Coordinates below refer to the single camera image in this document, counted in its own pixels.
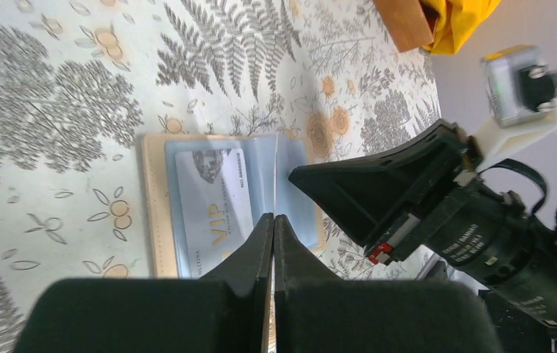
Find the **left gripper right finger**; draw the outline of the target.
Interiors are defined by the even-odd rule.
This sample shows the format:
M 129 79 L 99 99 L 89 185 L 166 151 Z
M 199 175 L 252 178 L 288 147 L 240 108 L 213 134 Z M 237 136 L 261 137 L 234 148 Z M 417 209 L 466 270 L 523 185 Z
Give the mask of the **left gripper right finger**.
M 345 280 L 274 221 L 279 352 L 500 352 L 483 302 L 443 280 Z

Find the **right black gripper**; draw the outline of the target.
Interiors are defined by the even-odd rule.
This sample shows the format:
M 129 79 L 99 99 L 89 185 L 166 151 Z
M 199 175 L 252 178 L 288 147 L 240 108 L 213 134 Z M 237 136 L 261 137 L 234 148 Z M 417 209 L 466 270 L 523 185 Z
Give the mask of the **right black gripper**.
M 401 246 L 424 245 L 557 329 L 557 269 L 547 230 L 514 194 L 496 195 L 476 174 L 460 173 L 464 157 L 478 162 L 475 139 L 438 120 L 387 151 L 300 166 L 288 179 L 366 246 L 371 262 L 400 261 Z

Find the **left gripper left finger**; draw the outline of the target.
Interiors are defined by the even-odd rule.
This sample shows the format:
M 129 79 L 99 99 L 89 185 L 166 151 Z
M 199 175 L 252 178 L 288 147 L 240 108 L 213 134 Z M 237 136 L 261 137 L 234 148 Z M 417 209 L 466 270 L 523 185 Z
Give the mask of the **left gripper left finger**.
M 274 216 L 198 279 L 62 279 L 17 352 L 266 352 Z

